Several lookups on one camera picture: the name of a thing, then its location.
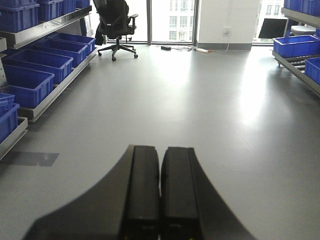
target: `blue plastic crate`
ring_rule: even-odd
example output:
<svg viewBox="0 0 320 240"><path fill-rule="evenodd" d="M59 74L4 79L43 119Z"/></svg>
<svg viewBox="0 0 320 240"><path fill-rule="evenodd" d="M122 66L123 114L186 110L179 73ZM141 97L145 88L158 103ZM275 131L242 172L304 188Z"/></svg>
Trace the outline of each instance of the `blue plastic crate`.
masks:
<svg viewBox="0 0 320 240"><path fill-rule="evenodd" d="M3 68L9 92L21 107L34 109L53 90L52 73L7 64Z"/></svg>
<svg viewBox="0 0 320 240"><path fill-rule="evenodd" d="M54 74L53 83L61 83L72 71L73 58L35 50L22 50L4 60L22 68Z"/></svg>
<svg viewBox="0 0 320 240"><path fill-rule="evenodd" d="M0 7L0 31L17 33L38 25L39 4L16 8Z"/></svg>
<svg viewBox="0 0 320 240"><path fill-rule="evenodd" d="M19 104L14 103L13 107L0 116L0 143L2 143L17 127Z"/></svg>
<svg viewBox="0 0 320 240"><path fill-rule="evenodd" d="M320 0L302 0L301 12L313 16L320 16Z"/></svg>
<svg viewBox="0 0 320 240"><path fill-rule="evenodd" d="M284 7L294 11L301 11L302 1L301 0L284 0Z"/></svg>
<svg viewBox="0 0 320 240"><path fill-rule="evenodd" d="M62 2L62 14L69 14L76 10L76 0L64 0Z"/></svg>
<svg viewBox="0 0 320 240"><path fill-rule="evenodd" d="M320 85L320 57L306 59L304 73Z"/></svg>
<svg viewBox="0 0 320 240"><path fill-rule="evenodd" d="M4 50L1 52L2 54L6 55L6 56L3 56L1 60L3 61L4 59L10 57L12 54L15 54L20 51L21 51L20 49L8 48L7 50Z"/></svg>
<svg viewBox="0 0 320 240"><path fill-rule="evenodd" d="M40 4L38 9L39 21L47 22L61 17L63 1L64 0L38 1Z"/></svg>
<svg viewBox="0 0 320 240"><path fill-rule="evenodd" d="M0 93L0 116L12 108L15 100L15 95Z"/></svg>
<svg viewBox="0 0 320 240"><path fill-rule="evenodd" d="M37 0L0 0L0 8L19 8L26 5L36 4Z"/></svg>
<svg viewBox="0 0 320 240"><path fill-rule="evenodd" d="M0 117L5 113L5 108L8 107L8 101L0 100Z"/></svg>
<svg viewBox="0 0 320 240"><path fill-rule="evenodd" d="M35 45L35 49L52 54L58 54L73 58L72 66L77 67L87 57L86 44L61 41L47 38L39 41Z"/></svg>
<svg viewBox="0 0 320 240"><path fill-rule="evenodd" d="M278 37L273 50L283 58L320 54L320 39L312 35Z"/></svg>
<svg viewBox="0 0 320 240"><path fill-rule="evenodd" d="M90 0L75 0L75 7L77 9L83 9L90 6Z"/></svg>
<svg viewBox="0 0 320 240"><path fill-rule="evenodd" d="M48 38L68 41L72 43L87 44L87 56L95 50L96 39L92 37L72 35L67 33L56 33L48 36Z"/></svg>

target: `chair armrest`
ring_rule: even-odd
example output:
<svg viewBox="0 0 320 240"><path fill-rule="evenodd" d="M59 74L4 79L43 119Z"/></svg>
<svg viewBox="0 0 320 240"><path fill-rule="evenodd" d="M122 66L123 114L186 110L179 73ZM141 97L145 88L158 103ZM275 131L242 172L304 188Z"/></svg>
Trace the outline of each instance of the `chair armrest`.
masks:
<svg viewBox="0 0 320 240"><path fill-rule="evenodd" d="M133 18L136 18L136 17L138 17L139 15L138 14L133 14L133 15L131 15L129 18L130 19L133 19Z"/></svg>
<svg viewBox="0 0 320 240"><path fill-rule="evenodd" d="M138 17L139 15L138 14L133 14L129 17L130 19L130 22L131 22L131 19L132 19L132 27L135 29L136 28L136 17Z"/></svg>

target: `gray floor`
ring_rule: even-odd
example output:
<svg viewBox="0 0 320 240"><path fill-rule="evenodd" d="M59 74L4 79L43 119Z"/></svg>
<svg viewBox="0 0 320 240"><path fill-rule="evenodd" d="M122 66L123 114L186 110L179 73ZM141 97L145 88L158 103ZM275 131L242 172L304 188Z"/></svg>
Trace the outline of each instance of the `gray floor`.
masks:
<svg viewBox="0 0 320 240"><path fill-rule="evenodd" d="M194 147L258 240L320 236L320 98L271 48L200 53L138 45L95 57L0 162L0 239L101 179L129 144Z"/></svg>

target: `office chair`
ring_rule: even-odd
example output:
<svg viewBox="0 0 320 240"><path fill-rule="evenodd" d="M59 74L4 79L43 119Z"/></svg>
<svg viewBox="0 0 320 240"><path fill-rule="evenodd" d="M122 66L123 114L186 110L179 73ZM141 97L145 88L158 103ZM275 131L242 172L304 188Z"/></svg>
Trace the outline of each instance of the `office chair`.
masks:
<svg viewBox="0 0 320 240"><path fill-rule="evenodd" d="M125 0L93 0L97 13L100 17L100 24L97 33L106 35L109 39L116 39L116 44L98 50L99 56L105 50L112 50L112 61L115 61L115 54L119 49L134 53L134 58L138 57L135 47L132 45L120 44L122 36L135 34L136 17L133 14L128 17L129 7Z"/></svg>

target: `storage rack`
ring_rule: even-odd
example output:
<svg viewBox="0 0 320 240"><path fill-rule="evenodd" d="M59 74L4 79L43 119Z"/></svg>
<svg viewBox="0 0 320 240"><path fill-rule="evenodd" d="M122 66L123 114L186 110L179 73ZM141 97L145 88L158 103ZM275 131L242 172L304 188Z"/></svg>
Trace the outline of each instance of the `storage rack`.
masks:
<svg viewBox="0 0 320 240"><path fill-rule="evenodd" d="M304 24L313 26L320 29L320 17L312 16L302 12L294 11L287 8L282 8L281 12L289 19L295 20L297 22L302 22ZM320 57L320 55L310 55L310 56L297 56L284 58L281 57L275 51L272 55L278 61L279 65L283 65L286 69L292 72L296 77L298 77L302 82L304 82L315 94L320 96L320 85L315 81L305 75L305 60L310 58Z"/></svg>
<svg viewBox="0 0 320 240"><path fill-rule="evenodd" d="M82 20L89 15L92 6L82 9L77 9L74 12L55 18L51 21L43 22L37 26L28 28L26 30L13 33L0 31L0 52L9 48L19 49L33 41L42 38L52 32L55 32L69 24L78 20ZM18 109L18 126L17 128L0 143L0 160L10 151L10 149L26 134L28 127L28 120L35 122L41 114L54 102L54 100L68 87L68 85L78 76L79 73L89 64L95 57L98 49L96 48L86 59L76 68L72 69L71 74L66 77L59 85L56 85L53 91L34 109L20 108ZM0 54L0 90L6 87L7 80L3 69Z"/></svg>

